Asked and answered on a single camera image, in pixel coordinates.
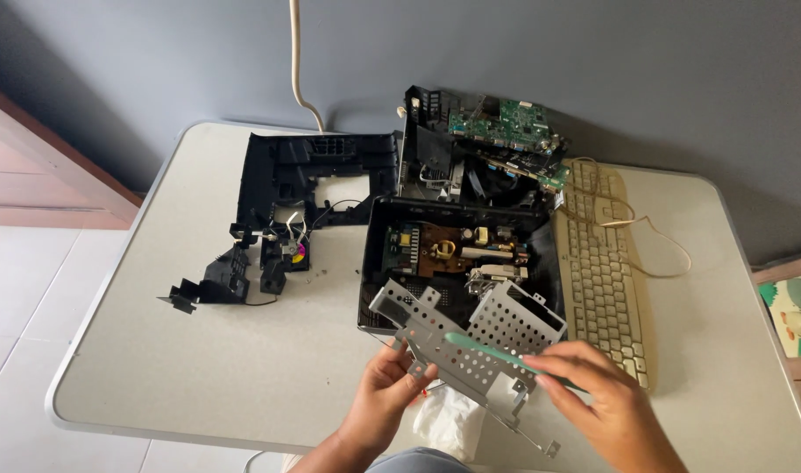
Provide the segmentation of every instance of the beige keyboard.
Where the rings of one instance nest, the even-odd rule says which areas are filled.
[[[631,232],[596,225],[630,218],[625,205],[608,199],[626,200],[623,179],[606,166],[598,166],[597,176],[592,162],[568,165],[573,172],[564,205],[580,219],[595,222],[578,221],[563,211],[553,217],[569,339],[586,340],[652,390],[657,382],[652,314],[645,276],[626,263],[640,265]]]

